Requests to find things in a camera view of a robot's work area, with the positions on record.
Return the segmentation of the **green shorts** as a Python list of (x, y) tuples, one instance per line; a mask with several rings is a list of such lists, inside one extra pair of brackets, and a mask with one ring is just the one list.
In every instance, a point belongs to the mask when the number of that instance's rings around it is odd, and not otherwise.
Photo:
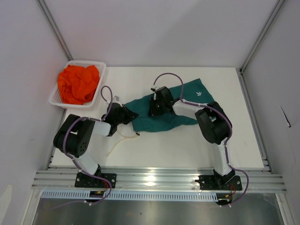
[[(150, 109), (150, 98), (152, 96), (152, 94), (146, 95), (140, 99), (135, 99), (125, 104), (125, 107), (128, 110), (138, 114), (138, 117), (131, 121), (133, 130), (136, 133), (164, 132), (181, 125), (190, 126), (197, 124), (195, 119), (172, 114), (149, 117), (148, 112)], [(187, 101), (201, 104), (214, 101), (213, 96), (209, 93), (199, 78), (184, 84), (183, 98)]]

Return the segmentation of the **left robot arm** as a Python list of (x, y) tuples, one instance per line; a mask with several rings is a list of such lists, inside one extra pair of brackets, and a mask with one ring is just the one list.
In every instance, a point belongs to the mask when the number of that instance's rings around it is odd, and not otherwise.
[(100, 119), (70, 114), (56, 133), (53, 145), (71, 159), (81, 173), (86, 174), (85, 182), (90, 187), (98, 187), (102, 181), (101, 167), (87, 152), (91, 136), (110, 137), (117, 131), (118, 125), (127, 125), (138, 116), (119, 103), (110, 103)]

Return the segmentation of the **orange shorts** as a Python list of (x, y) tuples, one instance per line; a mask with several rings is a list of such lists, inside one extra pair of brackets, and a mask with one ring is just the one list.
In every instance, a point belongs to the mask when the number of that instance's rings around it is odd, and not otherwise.
[(60, 98), (63, 103), (72, 105), (90, 102), (94, 98), (99, 81), (99, 70), (94, 65), (68, 65), (58, 75)]

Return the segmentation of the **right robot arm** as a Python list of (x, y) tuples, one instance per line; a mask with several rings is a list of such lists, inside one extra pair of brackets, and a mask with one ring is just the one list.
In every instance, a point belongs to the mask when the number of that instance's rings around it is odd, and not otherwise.
[(213, 145), (214, 184), (225, 189), (231, 184), (235, 172), (230, 166), (227, 143), (232, 136), (232, 124), (223, 109), (216, 102), (205, 104), (174, 98), (170, 90), (163, 86), (152, 88), (149, 116), (173, 114), (197, 120), (204, 139)]

